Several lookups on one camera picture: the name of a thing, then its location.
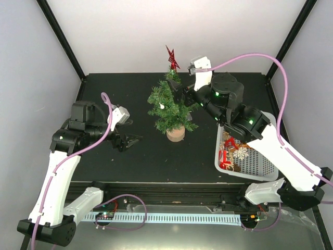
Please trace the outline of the small green christmas tree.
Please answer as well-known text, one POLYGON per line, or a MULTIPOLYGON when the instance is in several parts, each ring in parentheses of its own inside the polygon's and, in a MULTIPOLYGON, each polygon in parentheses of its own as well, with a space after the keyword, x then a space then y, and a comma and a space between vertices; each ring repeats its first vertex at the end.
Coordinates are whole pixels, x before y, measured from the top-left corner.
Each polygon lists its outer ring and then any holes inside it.
POLYGON ((187 119, 188 113, 198 109, 199 105, 185 106, 183 103, 175 103, 173 93, 169 88, 167 79, 173 79, 181 83, 181 79, 174 70, 168 69, 163 80, 158 82, 158 86, 152 88, 152 92, 147 102, 153 106, 148 114, 157 116, 155 127, 157 130, 166 134, 167 131, 185 127, 187 131, 194 131, 198 125, 187 119))

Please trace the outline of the red star ornament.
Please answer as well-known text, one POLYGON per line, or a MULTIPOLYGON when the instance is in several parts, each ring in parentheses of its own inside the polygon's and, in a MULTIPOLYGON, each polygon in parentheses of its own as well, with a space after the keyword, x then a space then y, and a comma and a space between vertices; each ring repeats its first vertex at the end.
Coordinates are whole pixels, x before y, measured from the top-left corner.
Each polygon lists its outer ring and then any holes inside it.
POLYGON ((170 68, 177 73, 177 70, 180 69, 180 67, 175 59, 174 49, 169 49, 166 45, 166 50, 168 51, 169 55, 168 62, 170 63, 170 68))

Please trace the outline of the white perforated plastic basket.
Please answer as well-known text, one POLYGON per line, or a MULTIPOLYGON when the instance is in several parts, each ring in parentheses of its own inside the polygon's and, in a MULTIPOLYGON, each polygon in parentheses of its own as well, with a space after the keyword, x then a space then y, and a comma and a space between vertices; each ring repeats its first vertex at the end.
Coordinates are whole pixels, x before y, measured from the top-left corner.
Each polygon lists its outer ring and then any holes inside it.
POLYGON ((248 144, 242 143, 241 141, 235 138, 234 139, 236 143, 239 144, 239 147, 246 147, 248 149, 249 156, 244 160, 238 160, 234 158, 235 163, 241 168, 240 172, 232 172, 221 169, 219 167, 218 159, 219 159, 219 142, 222 138, 222 132, 225 132, 224 128, 218 125, 214 164, 215 168, 219 172, 240 178, 251 179, 254 181, 271 182, 275 181, 278 178, 279 175, 278 169, 266 157, 264 157, 254 148, 251 148, 248 144))

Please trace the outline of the gold merry christmas sign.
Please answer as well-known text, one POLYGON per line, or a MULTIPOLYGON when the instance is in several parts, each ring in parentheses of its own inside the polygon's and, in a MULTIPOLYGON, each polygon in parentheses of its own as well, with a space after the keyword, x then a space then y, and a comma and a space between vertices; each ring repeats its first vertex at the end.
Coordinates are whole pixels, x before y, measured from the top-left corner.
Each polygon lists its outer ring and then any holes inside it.
POLYGON ((235 163, 233 152, 235 151, 231 147, 224 147, 224 142, 231 136, 227 132, 222 132, 222 138, 219 142, 219 167, 223 170, 232 172, 240 172, 241 168, 235 163))

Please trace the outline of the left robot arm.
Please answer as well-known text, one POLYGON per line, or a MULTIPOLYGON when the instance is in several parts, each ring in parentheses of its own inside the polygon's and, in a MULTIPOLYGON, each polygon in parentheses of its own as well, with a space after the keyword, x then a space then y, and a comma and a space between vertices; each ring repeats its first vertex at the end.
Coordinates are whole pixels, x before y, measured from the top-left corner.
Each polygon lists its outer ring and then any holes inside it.
POLYGON ((94 208, 111 204, 112 196, 106 185, 93 183, 68 206, 67 192, 83 153, 103 141, 123 152, 141 140, 136 135, 121 135, 117 127, 131 124, 128 110, 105 101, 109 114, 104 112, 97 121, 94 102, 76 101, 71 116, 52 136, 47 174, 37 202, 27 219, 20 220, 18 232, 24 234, 21 249, 35 249, 36 242, 67 246, 81 220, 94 208))

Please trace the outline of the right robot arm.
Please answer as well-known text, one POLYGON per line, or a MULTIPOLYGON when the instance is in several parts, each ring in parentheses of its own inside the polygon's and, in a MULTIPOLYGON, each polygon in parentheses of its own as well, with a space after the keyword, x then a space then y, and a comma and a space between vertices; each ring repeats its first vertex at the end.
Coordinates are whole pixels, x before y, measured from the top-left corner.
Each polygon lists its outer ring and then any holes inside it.
POLYGON ((168 77, 173 99, 187 106, 199 104, 232 138, 259 152, 284 175, 279 180, 249 184, 236 197, 238 207, 248 210, 265 202, 284 203, 305 211, 323 203, 322 186, 330 183, 332 171, 315 166, 280 137, 279 126, 269 113, 244 105, 244 85, 233 75, 205 72, 204 79, 199 77, 197 73, 190 86, 168 77))

